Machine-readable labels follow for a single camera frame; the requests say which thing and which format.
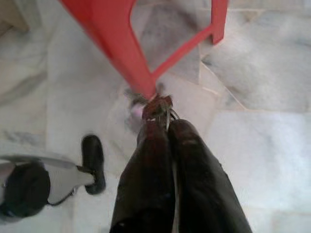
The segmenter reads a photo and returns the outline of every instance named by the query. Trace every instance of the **red chair leg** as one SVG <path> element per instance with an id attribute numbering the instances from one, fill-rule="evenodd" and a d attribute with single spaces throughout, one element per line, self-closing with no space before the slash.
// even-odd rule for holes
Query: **red chair leg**
<path id="1" fill-rule="evenodd" d="M 211 24 L 213 27 L 213 44 L 217 44 L 224 37 L 227 8 L 228 0 L 212 0 Z"/>
<path id="2" fill-rule="evenodd" d="M 146 98 L 156 93 L 145 57 L 131 27 L 136 0 L 61 0 L 131 87 Z"/>

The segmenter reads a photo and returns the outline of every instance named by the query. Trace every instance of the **marble floor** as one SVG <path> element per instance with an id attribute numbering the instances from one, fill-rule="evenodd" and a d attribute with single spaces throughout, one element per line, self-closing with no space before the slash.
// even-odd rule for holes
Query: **marble floor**
<path id="1" fill-rule="evenodd" d="M 79 164 L 82 137 L 95 133 L 107 189 L 81 188 L 0 231 L 108 233 L 136 146 L 127 84 L 58 1 L 15 1 L 31 30 L 0 37 L 0 154 Z M 209 17 L 209 0 L 138 0 L 131 20 L 154 69 Z M 223 164 L 255 233 L 310 232 L 310 25 L 310 0 L 232 0 L 224 40 L 200 43 L 159 80 Z"/>

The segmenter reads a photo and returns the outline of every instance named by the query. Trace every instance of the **red plastic chair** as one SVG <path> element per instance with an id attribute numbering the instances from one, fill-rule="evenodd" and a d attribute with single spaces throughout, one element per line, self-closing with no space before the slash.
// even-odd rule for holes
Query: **red plastic chair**
<path id="1" fill-rule="evenodd" d="M 146 98 L 156 92 L 157 79 L 198 43 L 212 35 L 213 44 L 224 37 L 228 0 L 211 0 L 211 24 L 182 45 L 153 73 L 131 26 L 136 0 L 60 0 L 105 52 L 131 87 Z"/>

